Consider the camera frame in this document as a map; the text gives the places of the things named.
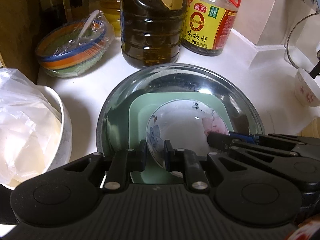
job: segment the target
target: blue bowl rim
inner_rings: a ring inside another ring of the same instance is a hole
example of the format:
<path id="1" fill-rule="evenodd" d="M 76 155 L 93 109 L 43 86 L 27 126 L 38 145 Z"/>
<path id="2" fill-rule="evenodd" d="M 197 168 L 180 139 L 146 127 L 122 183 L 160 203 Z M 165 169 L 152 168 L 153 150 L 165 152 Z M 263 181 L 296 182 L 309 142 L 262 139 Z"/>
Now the blue bowl rim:
<path id="1" fill-rule="evenodd" d="M 46 36 L 44 36 L 44 38 L 41 39 L 41 41 L 38 43 L 37 47 L 36 47 L 36 50 L 37 48 L 39 47 L 39 45 L 47 38 L 49 37 L 51 34 L 53 34 L 54 32 L 56 32 L 57 30 L 60 30 L 66 26 L 69 26 L 69 25 L 72 25 L 72 24 L 75 24 L 75 23 L 81 23 L 81 22 L 84 22 L 84 21 L 76 21 L 76 22 L 71 22 L 71 23 L 67 23 L 67 24 L 64 24 L 63 26 L 57 28 L 57 29 L 54 29 L 53 31 L 51 31 L 50 33 L 48 33 Z M 76 48 L 76 49 L 72 49 L 66 53 L 63 53 L 63 54 L 60 54 L 60 55 L 56 55 L 56 56 L 48 56 L 48 57 L 44 57 L 44 56 L 39 56 L 39 55 L 36 55 L 38 60 L 41 61 L 41 62 L 53 62 L 53 61 L 58 61 L 58 60 L 62 60 L 62 59 L 66 59 L 68 57 L 72 57 L 72 56 L 75 56 L 81 52 L 84 52 L 86 51 L 87 49 L 90 49 L 91 47 L 93 47 L 95 44 L 99 43 L 105 36 L 106 34 L 106 27 L 103 27 L 103 32 L 100 34 L 99 37 L 97 37 L 95 40 L 91 41 L 90 43 L 87 43 L 85 45 L 81 45 L 79 48 Z"/>

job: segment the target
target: red circle logo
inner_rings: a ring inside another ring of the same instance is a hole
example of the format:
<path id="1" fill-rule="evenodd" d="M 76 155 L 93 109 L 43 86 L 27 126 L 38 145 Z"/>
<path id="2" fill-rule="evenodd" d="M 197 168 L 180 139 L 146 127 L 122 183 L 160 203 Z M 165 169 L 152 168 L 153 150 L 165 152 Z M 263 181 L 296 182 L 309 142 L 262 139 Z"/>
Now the red circle logo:
<path id="1" fill-rule="evenodd" d="M 194 17 L 198 15 L 200 17 L 200 21 L 198 20 L 195 20 Z M 193 26 L 193 24 L 199 24 L 199 26 L 197 28 L 195 28 Z M 195 32 L 198 32 L 199 30 L 201 30 L 204 26 L 204 17 L 201 13 L 199 12 L 194 12 L 193 14 L 191 14 L 191 17 L 190 17 L 190 28 L 193 29 Z"/>

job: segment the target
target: large dark oil jug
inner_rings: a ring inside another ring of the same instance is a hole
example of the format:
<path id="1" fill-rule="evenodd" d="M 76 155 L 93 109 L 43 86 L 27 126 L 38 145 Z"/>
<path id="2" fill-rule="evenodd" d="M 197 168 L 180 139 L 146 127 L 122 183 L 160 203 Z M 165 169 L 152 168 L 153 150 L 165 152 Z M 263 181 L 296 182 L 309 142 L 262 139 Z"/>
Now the large dark oil jug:
<path id="1" fill-rule="evenodd" d="M 186 8 L 187 0 L 122 0 L 125 60 L 138 68 L 175 62 Z"/>

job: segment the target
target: red zero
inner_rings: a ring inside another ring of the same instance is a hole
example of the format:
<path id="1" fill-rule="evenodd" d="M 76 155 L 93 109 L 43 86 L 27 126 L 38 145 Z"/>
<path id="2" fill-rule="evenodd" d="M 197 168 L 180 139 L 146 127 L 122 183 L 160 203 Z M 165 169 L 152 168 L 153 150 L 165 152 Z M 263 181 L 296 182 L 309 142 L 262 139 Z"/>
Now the red zero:
<path id="1" fill-rule="evenodd" d="M 200 21 L 199 20 L 195 20 L 194 17 L 198 15 L 200 17 Z M 195 32 L 198 32 L 199 30 L 201 30 L 204 26 L 204 17 L 201 13 L 199 12 L 194 12 L 193 14 L 191 14 L 190 17 L 190 28 L 193 29 Z"/>
<path id="2" fill-rule="evenodd" d="M 199 11 L 199 12 L 206 12 L 207 11 L 207 7 L 204 6 L 202 3 L 196 3 L 195 4 L 195 10 Z"/>

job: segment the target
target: yellow label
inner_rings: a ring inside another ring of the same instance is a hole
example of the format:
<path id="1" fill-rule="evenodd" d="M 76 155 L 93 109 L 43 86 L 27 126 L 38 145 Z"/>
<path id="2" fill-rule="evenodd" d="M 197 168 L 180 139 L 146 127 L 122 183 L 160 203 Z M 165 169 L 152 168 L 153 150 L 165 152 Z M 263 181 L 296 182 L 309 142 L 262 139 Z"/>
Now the yellow label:
<path id="1" fill-rule="evenodd" d="M 182 37 L 198 47 L 222 48 L 228 38 L 235 16 L 236 12 L 200 0 L 188 0 Z"/>

